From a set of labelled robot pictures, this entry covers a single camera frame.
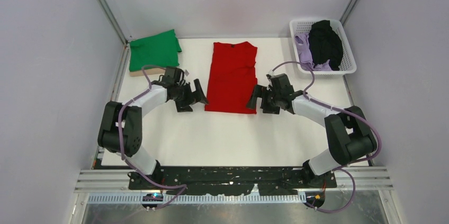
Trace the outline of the red t-shirt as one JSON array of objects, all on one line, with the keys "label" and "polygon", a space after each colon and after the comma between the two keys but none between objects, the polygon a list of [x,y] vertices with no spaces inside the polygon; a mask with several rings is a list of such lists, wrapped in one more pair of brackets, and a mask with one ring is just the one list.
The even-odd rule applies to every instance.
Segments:
[{"label": "red t-shirt", "polygon": [[249,42],[237,44],[215,42],[206,98],[207,112],[256,114],[247,108],[257,85],[256,56],[258,48]]}]

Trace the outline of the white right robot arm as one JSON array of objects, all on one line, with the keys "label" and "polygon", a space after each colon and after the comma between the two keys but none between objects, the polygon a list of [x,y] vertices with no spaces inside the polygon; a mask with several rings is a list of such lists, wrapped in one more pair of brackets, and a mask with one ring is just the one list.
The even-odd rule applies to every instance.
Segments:
[{"label": "white right robot arm", "polygon": [[381,148],[378,134],[369,125],[358,106],[340,108],[312,97],[306,90],[295,91],[286,74],[268,75],[268,86],[255,85],[247,103],[254,110],[261,98],[263,113],[281,110],[321,125],[326,131],[328,148],[303,163],[300,177],[304,184],[316,187],[324,175],[338,168],[363,161]]}]

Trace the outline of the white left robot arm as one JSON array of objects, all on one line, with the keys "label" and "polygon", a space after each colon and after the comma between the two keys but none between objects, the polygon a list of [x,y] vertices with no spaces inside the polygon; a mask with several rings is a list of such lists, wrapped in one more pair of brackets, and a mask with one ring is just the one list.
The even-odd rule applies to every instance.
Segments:
[{"label": "white left robot arm", "polygon": [[117,154],[129,167],[142,175],[142,182],[150,189],[162,183],[162,174],[157,159],[150,156],[142,146],[143,118],[152,110],[166,102],[173,101],[177,112],[191,112],[192,105],[207,100],[199,79],[193,83],[186,81],[187,72],[168,66],[157,80],[147,74],[147,87],[142,93],[128,101],[106,103],[98,133],[99,147]]}]

